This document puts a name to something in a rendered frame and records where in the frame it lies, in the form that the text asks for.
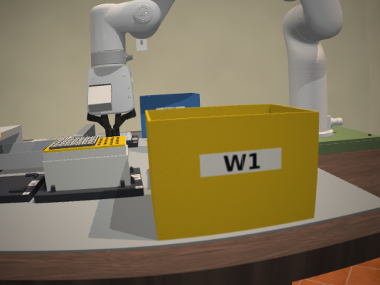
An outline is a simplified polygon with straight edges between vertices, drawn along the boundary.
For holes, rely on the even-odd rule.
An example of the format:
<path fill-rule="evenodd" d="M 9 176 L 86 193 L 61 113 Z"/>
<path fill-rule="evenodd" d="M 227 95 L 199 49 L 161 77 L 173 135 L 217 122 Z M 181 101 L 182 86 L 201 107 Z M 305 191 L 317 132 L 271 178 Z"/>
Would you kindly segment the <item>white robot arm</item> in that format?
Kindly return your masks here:
<path fill-rule="evenodd" d="M 91 67 L 126 64 L 125 34 L 136 39 L 153 36 L 175 0 L 134 0 L 101 4 L 90 12 Z M 333 135 L 342 118 L 328 116 L 327 66 L 321 40 L 337 35 L 343 26 L 339 0 L 300 0 L 285 15 L 282 30 L 288 53 L 289 104 L 319 111 L 319 138 Z M 89 85 L 90 112 L 111 111 L 110 84 Z"/>

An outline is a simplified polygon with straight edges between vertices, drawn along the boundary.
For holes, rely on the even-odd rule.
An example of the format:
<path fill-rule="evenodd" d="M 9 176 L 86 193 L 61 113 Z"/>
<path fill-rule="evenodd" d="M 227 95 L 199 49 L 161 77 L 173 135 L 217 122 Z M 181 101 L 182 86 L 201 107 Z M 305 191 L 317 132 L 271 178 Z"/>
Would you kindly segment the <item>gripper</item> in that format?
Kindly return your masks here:
<path fill-rule="evenodd" d="M 126 120 L 136 116 L 132 81 L 130 66 L 126 66 L 126 64 L 101 64 L 92 66 L 91 69 L 88 70 L 87 120 L 98 122 L 101 126 L 103 126 L 106 137 L 120 136 L 119 127 Z M 90 112 L 88 109 L 89 85 L 110 83 L 112 85 L 113 110 L 106 112 Z M 121 116 L 121 113 L 126 114 Z M 115 114 L 115 124 L 113 128 L 108 120 L 108 115 L 110 114 Z"/>

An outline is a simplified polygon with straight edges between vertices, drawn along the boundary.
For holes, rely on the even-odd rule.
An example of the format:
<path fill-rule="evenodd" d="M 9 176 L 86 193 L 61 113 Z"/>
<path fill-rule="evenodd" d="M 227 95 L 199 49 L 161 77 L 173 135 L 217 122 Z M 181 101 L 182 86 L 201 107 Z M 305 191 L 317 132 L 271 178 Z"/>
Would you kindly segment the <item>light grey bench mat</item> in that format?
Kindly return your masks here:
<path fill-rule="evenodd" d="M 147 138 L 128 148 L 144 196 L 54 203 L 0 203 L 0 253 L 125 251 L 225 241 L 285 231 L 380 210 L 380 198 L 318 168 L 314 218 L 210 236 L 158 241 Z"/>

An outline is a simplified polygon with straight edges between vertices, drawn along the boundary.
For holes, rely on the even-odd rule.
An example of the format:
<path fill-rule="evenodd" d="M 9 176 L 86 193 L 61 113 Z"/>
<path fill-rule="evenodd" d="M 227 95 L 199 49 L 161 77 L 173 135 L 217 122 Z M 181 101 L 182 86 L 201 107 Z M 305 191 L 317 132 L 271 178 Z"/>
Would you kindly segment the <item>yellow open-top bin labelled w1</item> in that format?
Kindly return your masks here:
<path fill-rule="evenodd" d="M 319 112 L 274 104 L 145 112 L 158 241 L 314 218 Z"/>

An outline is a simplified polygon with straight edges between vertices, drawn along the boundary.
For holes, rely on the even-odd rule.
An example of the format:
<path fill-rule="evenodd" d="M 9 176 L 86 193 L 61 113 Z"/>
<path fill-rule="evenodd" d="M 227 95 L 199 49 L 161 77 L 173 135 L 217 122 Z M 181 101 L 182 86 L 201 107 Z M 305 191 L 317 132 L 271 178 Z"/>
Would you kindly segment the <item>blue open-top bin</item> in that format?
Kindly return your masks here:
<path fill-rule="evenodd" d="M 184 107 L 200 107 L 200 94 L 180 93 L 167 95 L 140 96 L 142 138 L 147 138 L 145 110 L 159 110 Z"/>

